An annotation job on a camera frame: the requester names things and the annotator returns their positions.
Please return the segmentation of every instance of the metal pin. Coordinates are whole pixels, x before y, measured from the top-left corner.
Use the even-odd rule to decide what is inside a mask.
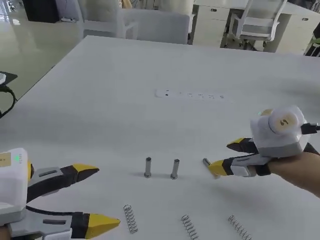
[[[173,162],[173,169],[171,173],[171,179],[177,179],[178,178],[178,168],[179,168],[179,159],[175,159]]]
[[[147,157],[145,159],[145,172],[144,172],[144,176],[146,178],[150,178],[151,177],[151,157]]]
[[[209,165],[211,165],[211,162],[209,162],[209,160],[206,157],[204,159],[202,159],[202,162],[206,167],[209,167]],[[212,175],[213,175],[214,179],[219,179],[220,178],[220,176],[217,175],[217,174],[213,173]]]
[[[207,158],[204,158],[202,160],[203,164],[206,166],[206,167],[209,167],[209,165],[211,164],[211,162],[209,162],[209,160]]]

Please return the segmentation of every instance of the glossy floor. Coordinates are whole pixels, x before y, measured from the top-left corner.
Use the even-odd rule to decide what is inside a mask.
[[[25,94],[78,42],[75,23],[28,21],[24,9],[10,9],[0,0],[0,71],[18,75],[9,83],[17,98]],[[11,97],[0,93],[0,108],[11,104]]]

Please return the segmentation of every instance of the white cabinet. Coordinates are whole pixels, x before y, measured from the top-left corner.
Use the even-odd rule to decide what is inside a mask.
[[[200,6],[193,44],[220,48],[229,11],[223,7]]]
[[[281,14],[274,41],[267,42],[265,52],[303,55],[320,22],[320,15]]]

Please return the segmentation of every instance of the coil spring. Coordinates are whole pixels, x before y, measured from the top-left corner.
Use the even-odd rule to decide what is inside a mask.
[[[123,207],[126,223],[128,224],[129,232],[134,234],[138,231],[134,211],[132,210],[131,205],[127,204]]]
[[[234,227],[234,229],[237,231],[237,233],[241,236],[243,240],[252,240],[252,237],[246,229],[240,224],[238,220],[236,220],[235,215],[231,215],[228,218],[229,223]]]
[[[191,240],[199,240],[199,236],[196,232],[195,226],[193,225],[193,223],[190,220],[189,215],[183,215],[181,217],[181,221],[190,237]]]

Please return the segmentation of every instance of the white chair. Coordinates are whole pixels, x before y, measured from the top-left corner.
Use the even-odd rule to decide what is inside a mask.
[[[147,9],[123,9],[124,22],[137,23],[137,39],[143,41],[187,44],[190,17],[175,12]]]
[[[249,0],[241,17],[231,15],[229,33],[236,39],[271,42],[287,0]]]
[[[124,10],[119,0],[74,0],[79,21],[79,38],[85,37],[85,31],[94,32],[90,35],[126,38],[132,30],[131,39],[137,39],[138,25],[136,22],[125,22],[121,18]]]

